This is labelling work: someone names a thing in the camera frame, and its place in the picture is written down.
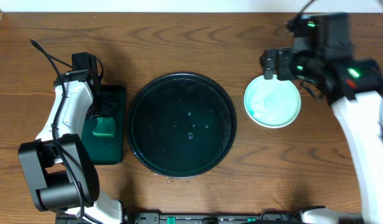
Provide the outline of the stained white plate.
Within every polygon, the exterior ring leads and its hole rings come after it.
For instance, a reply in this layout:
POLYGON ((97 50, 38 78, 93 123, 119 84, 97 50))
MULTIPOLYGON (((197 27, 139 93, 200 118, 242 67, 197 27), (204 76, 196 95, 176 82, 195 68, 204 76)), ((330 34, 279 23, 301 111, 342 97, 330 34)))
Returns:
POLYGON ((276 76, 266 80, 263 75, 248 84, 243 102, 255 123, 272 129, 290 125, 302 105, 300 93, 291 81, 280 81, 276 76))

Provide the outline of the green sponge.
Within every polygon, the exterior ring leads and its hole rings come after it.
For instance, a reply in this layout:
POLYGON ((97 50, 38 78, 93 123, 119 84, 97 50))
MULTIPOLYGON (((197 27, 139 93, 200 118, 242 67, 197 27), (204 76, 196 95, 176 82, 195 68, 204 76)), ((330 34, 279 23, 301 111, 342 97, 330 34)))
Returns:
POLYGON ((92 130, 94 136, 102 138, 113 138, 116 133, 116 122, 111 117, 99 117, 95 128, 92 130))

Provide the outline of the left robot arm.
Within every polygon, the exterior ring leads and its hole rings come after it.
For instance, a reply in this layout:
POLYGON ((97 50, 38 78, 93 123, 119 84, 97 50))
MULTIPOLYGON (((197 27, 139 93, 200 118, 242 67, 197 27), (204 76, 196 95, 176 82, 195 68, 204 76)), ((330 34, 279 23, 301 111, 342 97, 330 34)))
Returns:
POLYGON ((18 156, 36 209, 63 221, 122 223, 121 202, 99 186, 98 173, 82 141, 89 110, 99 111, 101 80, 87 70, 67 72, 54 83, 55 102, 32 142, 18 156))

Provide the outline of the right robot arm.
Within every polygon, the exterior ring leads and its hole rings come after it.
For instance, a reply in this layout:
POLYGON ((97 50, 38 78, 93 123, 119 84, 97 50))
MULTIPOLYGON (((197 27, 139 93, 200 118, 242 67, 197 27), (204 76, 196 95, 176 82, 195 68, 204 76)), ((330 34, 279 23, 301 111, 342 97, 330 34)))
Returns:
POLYGON ((359 182, 365 223, 383 223, 383 76, 373 59, 355 60, 351 49, 265 50, 264 77, 302 79, 315 85, 340 123, 359 182))

